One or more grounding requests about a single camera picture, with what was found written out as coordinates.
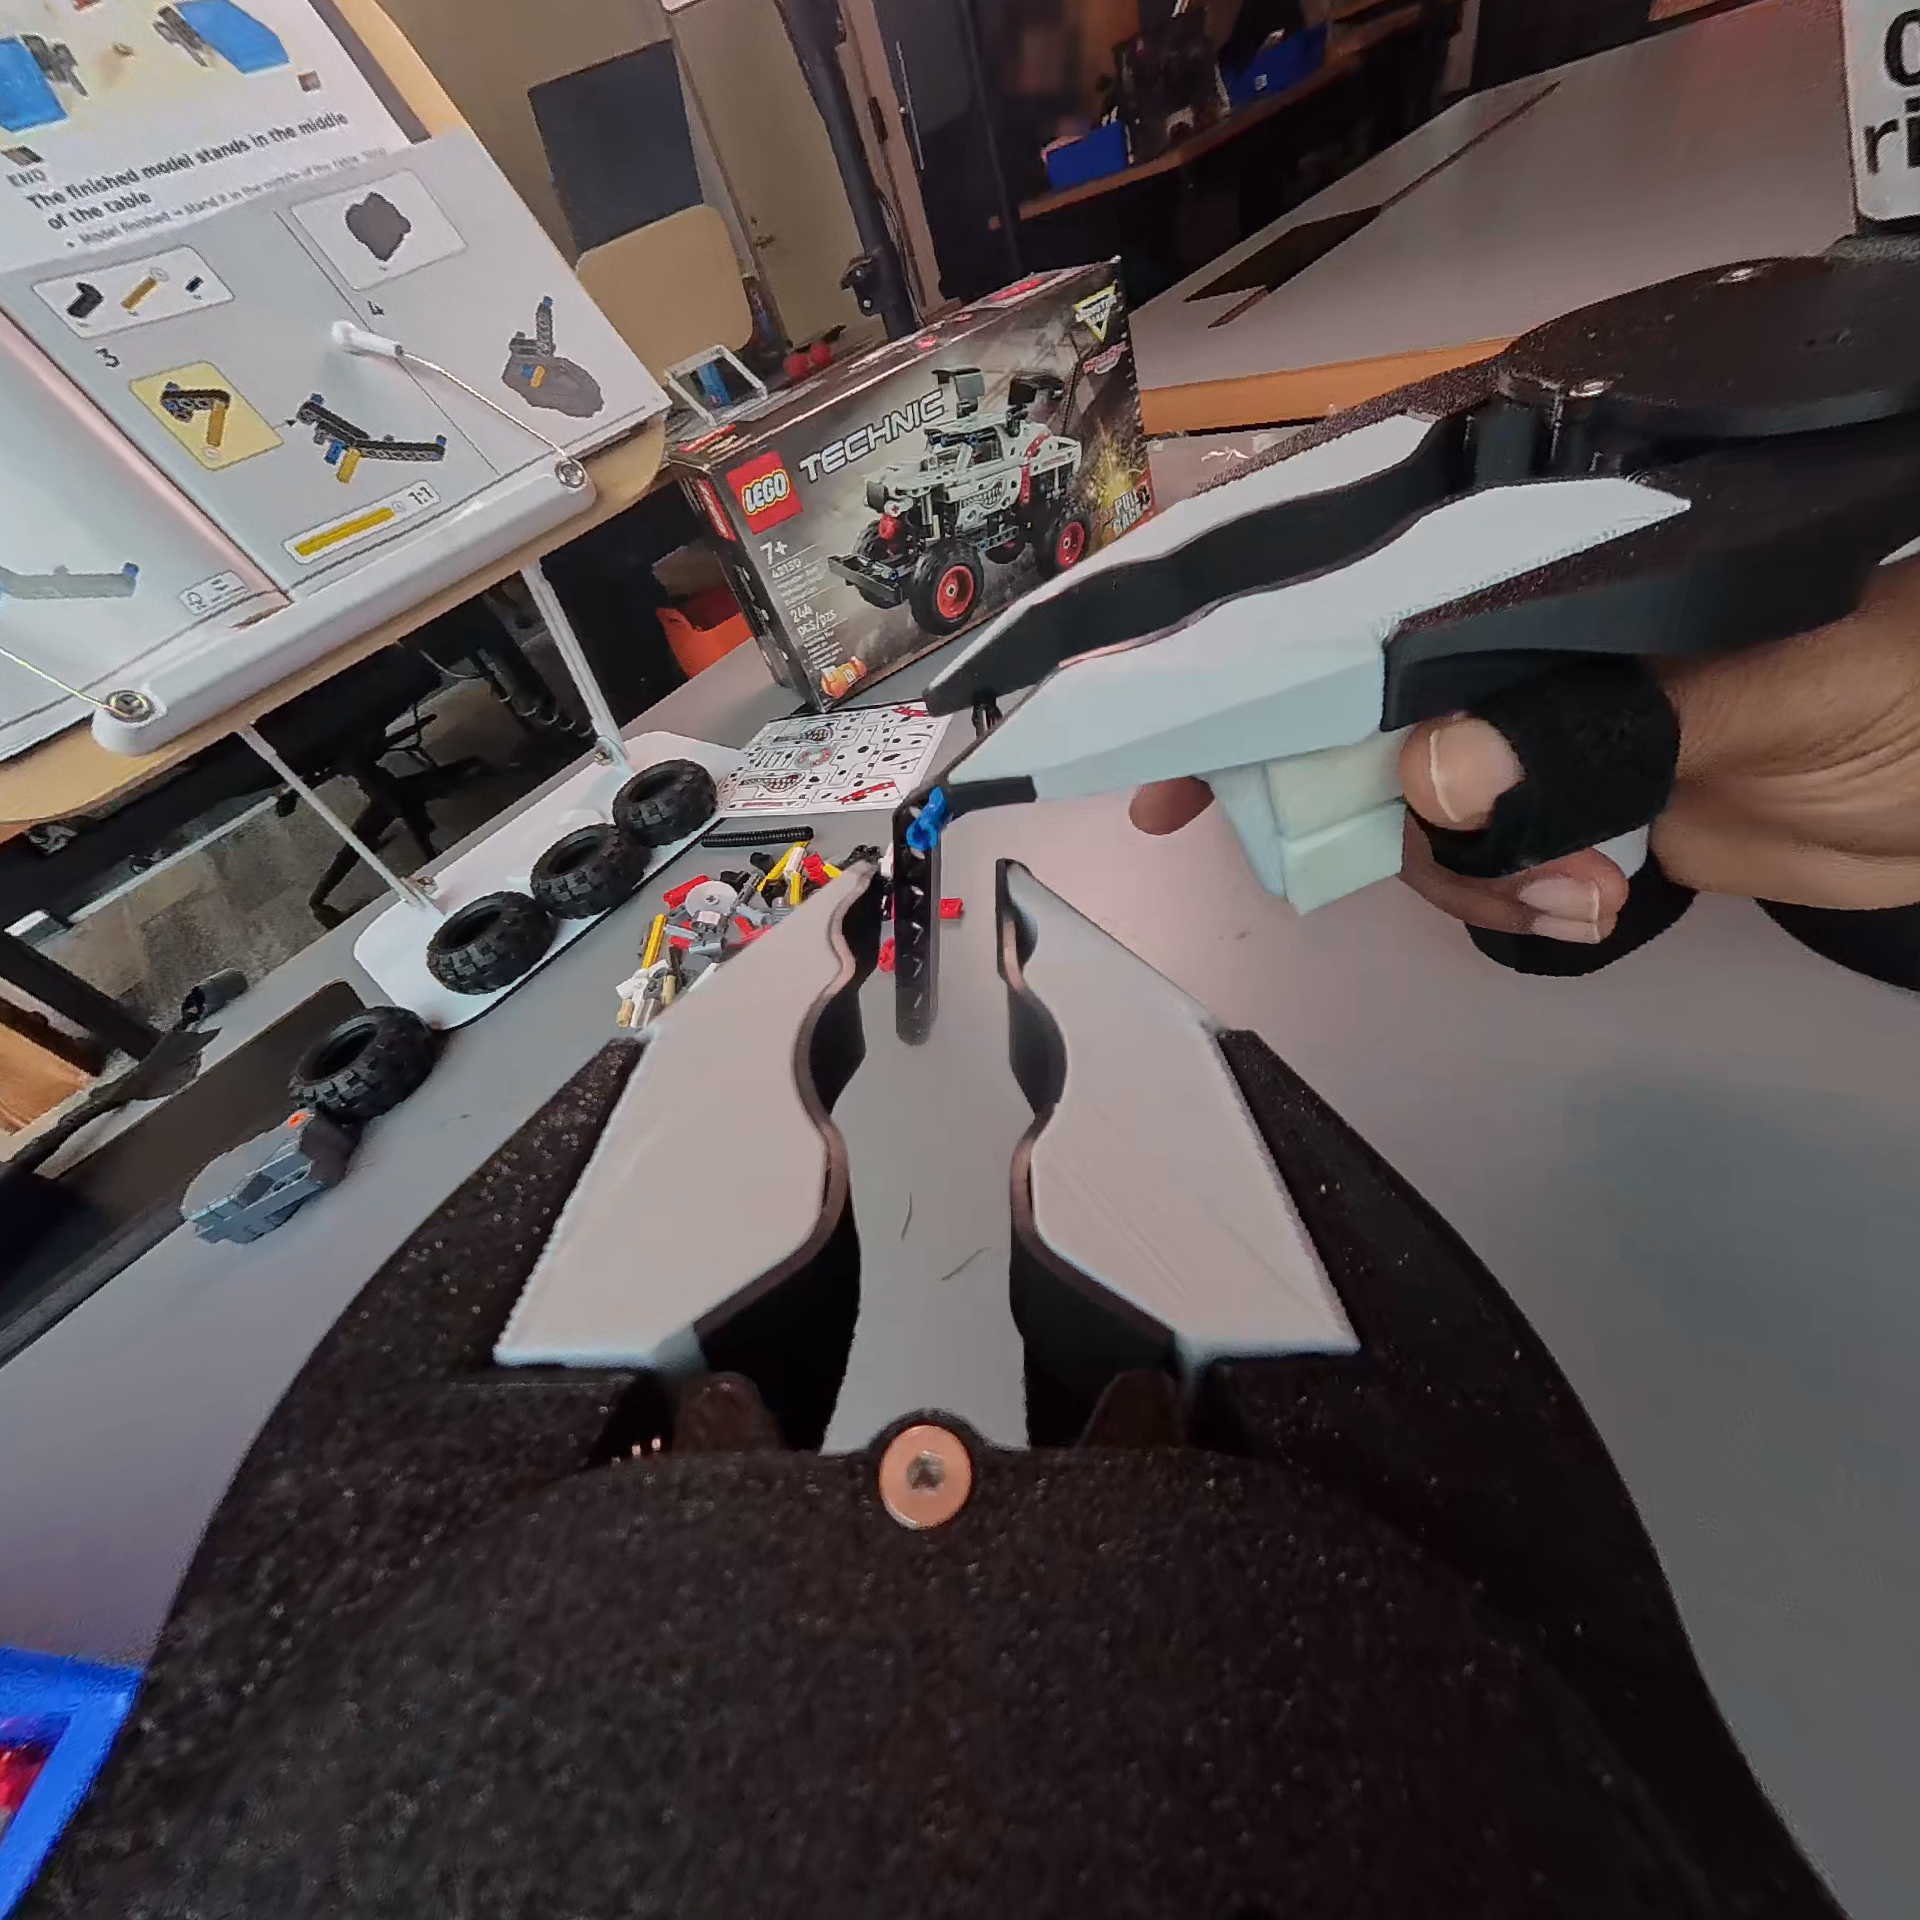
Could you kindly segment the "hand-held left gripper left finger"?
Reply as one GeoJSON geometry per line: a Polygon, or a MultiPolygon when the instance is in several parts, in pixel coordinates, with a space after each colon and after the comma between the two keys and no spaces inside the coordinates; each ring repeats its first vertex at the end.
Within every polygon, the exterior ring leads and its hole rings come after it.
{"type": "Polygon", "coordinates": [[[859,1247],[835,1106],[866,1058],[878,867],[850,863],[638,1045],[495,1339],[506,1371],[755,1382],[819,1450],[847,1371],[859,1247]]]}

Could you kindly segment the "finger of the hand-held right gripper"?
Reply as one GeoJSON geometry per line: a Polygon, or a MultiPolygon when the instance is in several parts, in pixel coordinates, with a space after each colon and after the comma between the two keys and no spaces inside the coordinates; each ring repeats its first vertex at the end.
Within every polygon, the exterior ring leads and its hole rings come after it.
{"type": "Polygon", "coordinates": [[[1383,728],[1386,644],[1414,614],[1686,511],[1626,478],[1446,503],[1347,566],[1237,595],[1064,662],[943,779],[943,814],[1076,800],[1355,746],[1383,728]]]}
{"type": "Polygon", "coordinates": [[[1246,591],[1354,563],[1460,492],[1462,421],[1387,416],[1174,503],[999,612],[926,686],[960,714],[1072,659],[1149,639],[1246,591]]]}

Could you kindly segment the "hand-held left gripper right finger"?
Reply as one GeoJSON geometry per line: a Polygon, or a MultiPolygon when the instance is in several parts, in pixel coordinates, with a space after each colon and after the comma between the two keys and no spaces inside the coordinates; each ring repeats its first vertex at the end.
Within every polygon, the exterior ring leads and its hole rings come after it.
{"type": "Polygon", "coordinates": [[[1030,1109],[1010,1166],[1029,1439],[1076,1439],[1126,1373],[1187,1408],[1221,1363],[1355,1356],[1221,1022],[1015,860],[997,942],[1030,1109]]]}

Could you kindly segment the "black bent beam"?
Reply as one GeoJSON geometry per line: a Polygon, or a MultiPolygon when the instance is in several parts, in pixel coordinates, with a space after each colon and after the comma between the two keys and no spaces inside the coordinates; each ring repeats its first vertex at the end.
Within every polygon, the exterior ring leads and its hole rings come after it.
{"type": "Polygon", "coordinates": [[[943,907],[941,844],[930,853],[917,853],[903,838],[903,810],[909,810],[919,796],[903,802],[895,811],[891,868],[895,1032],[909,1046],[927,1040],[936,1013],[939,925],[943,907]]]}

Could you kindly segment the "grey desk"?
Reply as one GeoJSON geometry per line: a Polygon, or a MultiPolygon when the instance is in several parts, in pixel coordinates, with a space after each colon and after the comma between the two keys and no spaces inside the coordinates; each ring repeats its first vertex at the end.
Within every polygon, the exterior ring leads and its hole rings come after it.
{"type": "MultiPolygon", "coordinates": [[[[1581,1396],[1765,1788],[1852,1916],[1915,1916],[1915,999],[1702,895],[1591,978],[1490,966],[1403,885],[1295,916],[1204,815],[960,822],[935,1030],[839,1104],[862,1316],[829,1442],[1024,1431],[1006,1174],[1029,1109],[975,890],[1002,856],[1254,1029],[1494,1271],[1581,1396]]],[[[342,1188],[174,1231],[4,1364],[4,1643],[139,1664],[280,1390],[407,1231],[611,1035],[635,902],[456,1032],[342,1188]]]]}

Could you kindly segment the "person's right hand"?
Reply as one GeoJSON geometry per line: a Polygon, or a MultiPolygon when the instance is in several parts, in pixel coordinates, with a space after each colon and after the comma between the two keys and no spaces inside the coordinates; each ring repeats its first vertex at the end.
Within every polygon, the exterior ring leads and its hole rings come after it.
{"type": "MultiPolygon", "coordinates": [[[[1663,662],[1677,717],[1671,800],[1651,856],[1710,895],[1864,911],[1917,901],[1917,559],[1875,571],[1839,622],[1734,655],[1663,662]]],[[[1627,878],[1594,847],[1510,878],[1444,871],[1424,827],[1471,832],[1522,783],[1490,724],[1407,732],[1402,880],[1467,927],[1594,947],[1627,878]]]]}

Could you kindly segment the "pile of mixed building pieces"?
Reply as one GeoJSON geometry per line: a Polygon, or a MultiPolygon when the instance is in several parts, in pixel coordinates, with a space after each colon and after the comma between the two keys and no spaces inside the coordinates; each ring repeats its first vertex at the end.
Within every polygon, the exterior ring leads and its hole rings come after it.
{"type": "Polygon", "coordinates": [[[719,832],[731,868],[662,895],[638,964],[618,987],[614,1030],[708,1035],[770,1022],[795,1035],[812,1013],[872,971],[906,966],[908,940],[962,914],[936,867],[911,847],[839,850],[815,830],[719,832]]]}

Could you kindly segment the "black rubber tire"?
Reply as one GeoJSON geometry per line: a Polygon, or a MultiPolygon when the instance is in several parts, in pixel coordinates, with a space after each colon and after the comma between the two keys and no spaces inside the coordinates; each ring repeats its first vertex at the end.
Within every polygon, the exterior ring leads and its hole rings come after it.
{"type": "Polygon", "coordinates": [[[688,840],[716,819],[718,786],[695,758],[660,758],[635,772],[613,797],[611,822],[638,847],[688,840]]]}
{"type": "Polygon", "coordinates": [[[530,899],[557,922],[597,922],[643,885],[653,847],[618,822],[564,832],[535,862],[530,899]]]}
{"type": "Polygon", "coordinates": [[[428,940],[424,971],[461,996],[506,992],[544,959],[560,916],[520,892],[495,892],[451,911],[428,940]]]}
{"type": "Polygon", "coordinates": [[[442,1055],[439,1032],[421,1014],[372,1005],[332,1026],[299,1058],[293,1106],[360,1126],[418,1093],[442,1055]]]}

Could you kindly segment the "neighbouring grey table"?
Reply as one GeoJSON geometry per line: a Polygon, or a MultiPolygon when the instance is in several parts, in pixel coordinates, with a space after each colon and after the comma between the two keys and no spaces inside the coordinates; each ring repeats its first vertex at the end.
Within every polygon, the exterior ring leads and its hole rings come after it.
{"type": "Polygon", "coordinates": [[[1836,3],[1765,3],[1479,92],[1131,319],[1151,438],[1308,422],[1581,306],[1854,228],[1836,3]]]}

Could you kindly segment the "toy truck box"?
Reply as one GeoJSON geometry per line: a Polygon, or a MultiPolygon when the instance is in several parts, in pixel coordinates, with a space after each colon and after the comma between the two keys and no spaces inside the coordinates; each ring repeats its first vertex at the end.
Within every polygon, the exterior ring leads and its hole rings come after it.
{"type": "Polygon", "coordinates": [[[850,704],[1157,510],[1119,263],[1029,274],[678,438],[772,678],[850,704]]]}

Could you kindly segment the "sticker sheet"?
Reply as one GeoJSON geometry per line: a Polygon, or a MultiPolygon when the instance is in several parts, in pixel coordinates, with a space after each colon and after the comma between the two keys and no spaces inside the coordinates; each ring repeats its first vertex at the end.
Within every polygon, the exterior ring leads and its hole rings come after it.
{"type": "Polygon", "coordinates": [[[716,786],[722,820],[893,810],[941,757],[952,719],[924,704],[791,716],[760,726],[716,786]]]}

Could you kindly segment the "grey motor block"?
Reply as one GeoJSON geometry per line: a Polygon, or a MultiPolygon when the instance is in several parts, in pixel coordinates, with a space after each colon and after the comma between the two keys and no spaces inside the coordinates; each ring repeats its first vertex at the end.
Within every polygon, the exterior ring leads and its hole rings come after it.
{"type": "Polygon", "coordinates": [[[204,1240],[264,1238],[346,1178],[363,1132],[319,1109],[293,1111],[204,1166],[182,1192],[182,1226],[204,1240]]]}

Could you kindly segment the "blue storage bin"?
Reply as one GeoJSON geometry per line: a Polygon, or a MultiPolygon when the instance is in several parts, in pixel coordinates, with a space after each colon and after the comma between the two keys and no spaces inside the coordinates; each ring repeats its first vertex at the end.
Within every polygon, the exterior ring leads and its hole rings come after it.
{"type": "Polygon", "coordinates": [[[139,1668],[3,1647],[3,1916],[85,1803],[139,1683],[139,1668]]]}

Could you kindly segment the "instruction booklet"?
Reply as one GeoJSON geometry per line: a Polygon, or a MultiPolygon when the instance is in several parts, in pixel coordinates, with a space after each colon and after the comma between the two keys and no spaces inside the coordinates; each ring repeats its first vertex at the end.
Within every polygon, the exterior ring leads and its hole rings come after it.
{"type": "Polygon", "coordinates": [[[667,399],[333,4],[4,4],[3,740],[139,754],[584,517],[667,399]]]}

